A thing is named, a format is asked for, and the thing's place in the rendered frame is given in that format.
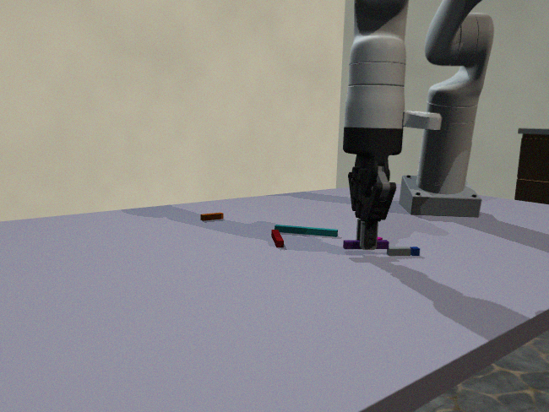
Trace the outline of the turquoise rod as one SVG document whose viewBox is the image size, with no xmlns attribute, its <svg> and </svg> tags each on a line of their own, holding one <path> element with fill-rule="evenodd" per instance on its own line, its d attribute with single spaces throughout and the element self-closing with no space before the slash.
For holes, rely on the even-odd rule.
<svg viewBox="0 0 549 412">
<path fill-rule="evenodd" d="M 274 229 L 283 233 L 293 233 L 293 234 L 303 234 L 303 235 L 333 236 L 333 237 L 337 237 L 338 235 L 338 230 L 335 230 L 335 229 L 302 227 L 302 226 L 292 226 L 292 225 L 275 225 Z"/>
</svg>

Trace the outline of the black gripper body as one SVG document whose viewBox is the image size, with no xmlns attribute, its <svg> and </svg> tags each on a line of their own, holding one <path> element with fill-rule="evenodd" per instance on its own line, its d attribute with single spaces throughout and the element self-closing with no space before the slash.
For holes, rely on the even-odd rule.
<svg viewBox="0 0 549 412">
<path fill-rule="evenodd" d="M 366 169 L 365 196 L 371 196 L 378 166 L 389 174 L 390 155 L 402 151 L 403 128 L 344 127 L 343 150 L 356 155 L 355 167 Z"/>
</svg>

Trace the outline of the purple rod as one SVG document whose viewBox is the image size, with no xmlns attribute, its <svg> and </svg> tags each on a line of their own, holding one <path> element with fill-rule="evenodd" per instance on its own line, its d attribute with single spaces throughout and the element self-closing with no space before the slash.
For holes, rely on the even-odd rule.
<svg viewBox="0 0 549 412">
<path fill-rule="evenodd" d="M 358 240 L 344 240 L 343 244 L 344 249 L 361 249 L 360 241 Z M 378 240 L 376 249 L 389 249 L 389 241 L 387 240 Z"/>
</svg>

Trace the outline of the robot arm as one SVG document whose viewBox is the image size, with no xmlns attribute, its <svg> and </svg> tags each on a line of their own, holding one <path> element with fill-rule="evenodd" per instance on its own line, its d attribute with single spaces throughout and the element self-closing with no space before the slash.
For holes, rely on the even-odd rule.
<svg viewBox="0 0 549 412">
<path fill-rule="evenodd" d="M 423 129 L 416 185 L 427 192 L 464 190 L 494 36 L 489 14 L 470 13 L 480 1 L 442 0 L 435 13 L 425 41 L 426 58 L 431 64 L 460 68 L 429 89 L 422 112 L 405 111 L 409 0 L 354 0 L 344 127 Z"/>
</svg>

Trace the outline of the orange rectangular bar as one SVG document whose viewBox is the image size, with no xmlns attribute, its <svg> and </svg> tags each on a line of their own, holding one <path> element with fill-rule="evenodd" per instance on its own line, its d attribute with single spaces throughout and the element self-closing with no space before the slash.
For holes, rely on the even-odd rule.
<svg viewBox="0 0 549 412">
<path fill-rule="evenodd" d="M 223 213 L 213 213 L 213 214 L 201 214 L 200 220 L 221 220 L 223 219 Z"/>
</svg>

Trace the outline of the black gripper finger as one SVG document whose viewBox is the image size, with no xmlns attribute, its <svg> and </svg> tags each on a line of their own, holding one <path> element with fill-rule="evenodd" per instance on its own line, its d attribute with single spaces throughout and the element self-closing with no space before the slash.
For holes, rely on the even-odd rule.
<svg viewBox="0 0 549 412">
<path fill-rule="evenodd" d="M 356 239 L 360 240 L 360 229 L 361 229 L 361 203 L 358 202 L 358 189 L 359 181 L 357 180 L 357 172 L 360 167 L 353 166 L 352 172 L 349 172 L 349 186 L 351 193 L 351 208 L 352 211 L 355 211 L 357 218 L 357 227 L 356 227 Z M 352 196 L 353 195 L 353 196 Z M 355 200 L 354 200 L 355 199 Z"/>
<path fill-rule="evenodd" d="M 378 242 L 378 222 L 386 220 L 396 191 L 396 183 L 389 182 L 390 170 L 386 177 L 384 166 L 378 166 L 377 182 L 374 182 L 370 198 L 366 198 L 366 174 L 366 169 L 358 169 L 358 202 L 361 203 L 360 248 L 375 250 Z"/>
</svg>

